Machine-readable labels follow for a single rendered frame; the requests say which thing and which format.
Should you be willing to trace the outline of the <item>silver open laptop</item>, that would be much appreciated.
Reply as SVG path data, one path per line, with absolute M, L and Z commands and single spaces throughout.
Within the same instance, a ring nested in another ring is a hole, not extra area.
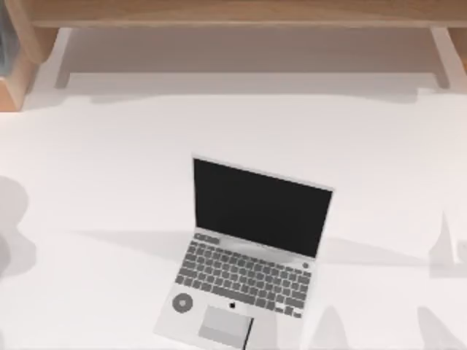
M 203 350 L 300 350 L 333 190 L 193 159 L 195 229 L 155 323 Z

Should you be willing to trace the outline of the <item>wooden shelf with white legs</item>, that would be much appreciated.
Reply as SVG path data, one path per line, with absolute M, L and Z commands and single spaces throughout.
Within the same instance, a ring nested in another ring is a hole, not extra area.
M 425 73 L 448 31 L 467 71 L 467 0 L 31 0 L 69 29 L 62 74 Z

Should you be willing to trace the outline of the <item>wooden side cabinet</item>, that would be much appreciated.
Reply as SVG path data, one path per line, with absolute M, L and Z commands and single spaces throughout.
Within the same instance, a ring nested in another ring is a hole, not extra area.
M 37 67 L 52 52 L 57 28 L 34 23 L 47 0 L 0 0 L 0 112 L 18 112 Z

